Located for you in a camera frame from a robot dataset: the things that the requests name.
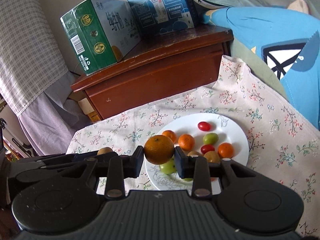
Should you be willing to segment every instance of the checkered fabric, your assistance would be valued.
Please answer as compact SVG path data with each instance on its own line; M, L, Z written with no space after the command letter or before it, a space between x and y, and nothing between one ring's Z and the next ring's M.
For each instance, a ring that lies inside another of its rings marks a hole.
M66 64L38 0L0 0L0 93L19 116Z

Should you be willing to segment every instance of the printed logo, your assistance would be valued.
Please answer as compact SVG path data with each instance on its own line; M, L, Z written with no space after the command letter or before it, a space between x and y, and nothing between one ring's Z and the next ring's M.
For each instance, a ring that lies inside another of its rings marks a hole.
M102 52L104 52L105 48L106 46L102 42L98 42L94 46L94 51L98 54L101 54Z
M155 196L156 198L162 198L162 197L163 197L163 195L162 195L161 193L154 194L154 196Z
M90 23L92 22L92 18L91 17L92 17L92 15L90 15L90 14L83 15L82 18L81 18L82 24L84 26L89 26Z

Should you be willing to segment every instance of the wooden nightstand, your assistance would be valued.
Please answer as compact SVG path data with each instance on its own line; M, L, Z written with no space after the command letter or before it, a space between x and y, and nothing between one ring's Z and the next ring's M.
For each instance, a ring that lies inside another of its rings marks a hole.
M141 41L124 59L71 86L85 92L101 120L217 80L232 31L210 25Z

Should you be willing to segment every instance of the green milk box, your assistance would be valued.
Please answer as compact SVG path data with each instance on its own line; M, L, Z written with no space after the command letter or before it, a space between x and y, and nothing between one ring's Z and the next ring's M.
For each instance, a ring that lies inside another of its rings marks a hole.
M87 75L121 61L141 41L124 1L85 0L60 20Z

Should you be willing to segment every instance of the blue milk box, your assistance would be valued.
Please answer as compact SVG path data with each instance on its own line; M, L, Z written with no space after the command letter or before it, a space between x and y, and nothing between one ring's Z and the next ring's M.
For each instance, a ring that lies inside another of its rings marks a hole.
M143 36L194 28L198 13L192 0L128 0Z

